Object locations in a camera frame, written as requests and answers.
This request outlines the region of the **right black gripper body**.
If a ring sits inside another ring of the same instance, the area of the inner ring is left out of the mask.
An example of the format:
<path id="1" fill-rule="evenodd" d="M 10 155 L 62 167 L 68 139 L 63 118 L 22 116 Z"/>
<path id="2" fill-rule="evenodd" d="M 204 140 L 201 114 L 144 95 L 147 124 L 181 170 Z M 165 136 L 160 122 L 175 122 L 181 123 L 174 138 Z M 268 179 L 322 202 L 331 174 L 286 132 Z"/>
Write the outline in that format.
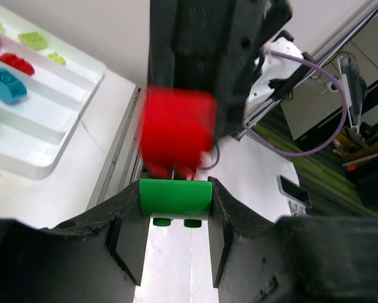
<path id="1" fill-rule="evenodd" d="M 288 1 L 153 0 L 147 84 L 212 94 L 214 137 L 232 134 L 261 74 L 254 61 L 291 17 Z"/>

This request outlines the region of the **blue rounded lego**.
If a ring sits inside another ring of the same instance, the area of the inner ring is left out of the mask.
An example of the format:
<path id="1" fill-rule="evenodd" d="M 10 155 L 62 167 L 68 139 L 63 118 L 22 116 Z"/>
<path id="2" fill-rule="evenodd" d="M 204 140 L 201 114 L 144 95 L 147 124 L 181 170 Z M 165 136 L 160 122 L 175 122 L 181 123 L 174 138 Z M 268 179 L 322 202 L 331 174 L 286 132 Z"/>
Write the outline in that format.
<path id="1" fill-rule="evenodd" d="M 13 104 L 27 96 L 27 88 L 21 80 L 7 69 L 0 68 L 0 100 Z"/>

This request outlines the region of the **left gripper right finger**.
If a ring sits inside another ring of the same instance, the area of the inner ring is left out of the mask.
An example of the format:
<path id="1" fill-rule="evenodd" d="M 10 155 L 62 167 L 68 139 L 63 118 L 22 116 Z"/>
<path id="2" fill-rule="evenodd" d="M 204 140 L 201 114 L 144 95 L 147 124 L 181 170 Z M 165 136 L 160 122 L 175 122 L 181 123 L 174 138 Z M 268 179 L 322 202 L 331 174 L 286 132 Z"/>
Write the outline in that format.
<path id="1" fill-rule="evenodd" d="M 378 218 L 274 223 L 210 181 L 211 271 L 220 302 L 378 302 Z"/>

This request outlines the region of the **pale yellow rounded lego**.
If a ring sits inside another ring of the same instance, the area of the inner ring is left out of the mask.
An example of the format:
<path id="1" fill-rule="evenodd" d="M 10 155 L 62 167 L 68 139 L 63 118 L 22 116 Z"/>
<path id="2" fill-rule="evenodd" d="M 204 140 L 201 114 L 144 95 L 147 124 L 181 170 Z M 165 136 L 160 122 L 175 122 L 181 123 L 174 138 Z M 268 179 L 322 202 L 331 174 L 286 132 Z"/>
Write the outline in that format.
<path id="1" fill-rule="evenodd" d="M 18 39 L 23 45 L 35 51 L 42 51 L 48 47 L 47 40 L 38 32 L 20 33 Z"/>

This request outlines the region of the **green small lego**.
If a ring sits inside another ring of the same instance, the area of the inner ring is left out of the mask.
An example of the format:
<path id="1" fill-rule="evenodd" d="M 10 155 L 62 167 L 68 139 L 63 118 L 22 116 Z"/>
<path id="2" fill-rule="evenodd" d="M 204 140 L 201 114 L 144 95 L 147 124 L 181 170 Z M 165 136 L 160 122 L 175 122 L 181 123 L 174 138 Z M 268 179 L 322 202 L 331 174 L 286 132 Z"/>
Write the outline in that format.
<path id="1" fill-rule="evenodd" d="M 168 227 L 182 220 L 187 228 L 200 228 L 210 215 L 213 186 L 208 181 L 141 179 L 139 200 L 144 217 Z"/>

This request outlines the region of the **red lego brick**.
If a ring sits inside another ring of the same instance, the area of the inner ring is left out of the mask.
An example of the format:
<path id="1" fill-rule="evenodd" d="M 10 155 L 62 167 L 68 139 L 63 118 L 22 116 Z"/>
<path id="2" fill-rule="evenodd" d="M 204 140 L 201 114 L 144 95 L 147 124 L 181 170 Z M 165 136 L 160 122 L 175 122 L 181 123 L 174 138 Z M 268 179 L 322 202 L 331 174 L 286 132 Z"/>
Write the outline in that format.
<path id="1" fill-rule="evenodd" d="M 5 52 L 4 54 L 1 54 L 0 61 L 29 76 L 33 76 L 35 74 L 35 69 L 32 64 L 27 60 L 18 57 L 14 53 Z"/>

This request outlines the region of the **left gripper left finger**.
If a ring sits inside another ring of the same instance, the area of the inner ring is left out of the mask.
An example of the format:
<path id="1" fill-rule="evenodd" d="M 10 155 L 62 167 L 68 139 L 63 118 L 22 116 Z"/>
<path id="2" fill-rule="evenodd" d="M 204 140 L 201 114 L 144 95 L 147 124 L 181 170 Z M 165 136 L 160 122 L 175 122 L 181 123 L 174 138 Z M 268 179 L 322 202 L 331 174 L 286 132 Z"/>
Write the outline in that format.
<path id="1" fill-rule="evenodd" d="M 0 218 L 0 302 L 132 302 L 145 249 L 139 182 L 53 229 Z"/>

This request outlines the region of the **pale yellow square lego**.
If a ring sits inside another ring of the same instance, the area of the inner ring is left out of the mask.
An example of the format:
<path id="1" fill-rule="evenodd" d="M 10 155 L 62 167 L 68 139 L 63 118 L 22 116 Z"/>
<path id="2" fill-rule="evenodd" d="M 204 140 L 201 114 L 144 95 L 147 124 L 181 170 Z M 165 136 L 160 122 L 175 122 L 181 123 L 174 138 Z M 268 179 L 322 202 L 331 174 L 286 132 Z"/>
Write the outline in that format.
<path id="1" fill-rule="evenodd" d="M 51 52 L 47 54 L 47 58 L 51 59 L 52 61 L 60 64 L 61 66 L 66 66 L 66 60 L 64 57 L 59 55 L 57 52 Z"/>

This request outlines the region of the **red flower lego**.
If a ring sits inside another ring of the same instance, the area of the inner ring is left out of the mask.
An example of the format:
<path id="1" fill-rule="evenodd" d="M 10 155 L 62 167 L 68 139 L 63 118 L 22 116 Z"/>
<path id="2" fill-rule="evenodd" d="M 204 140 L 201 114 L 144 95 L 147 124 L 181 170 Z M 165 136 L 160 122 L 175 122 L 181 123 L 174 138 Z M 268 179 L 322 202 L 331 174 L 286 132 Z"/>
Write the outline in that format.
<path id="1" fill-rule="evenodd" d="M 193 180 L 202 155 L 213 147 L 217 102 L 208 92 L 149 86 L 143 109 L 140 149 L 148 172 L 172 172 Z"/>

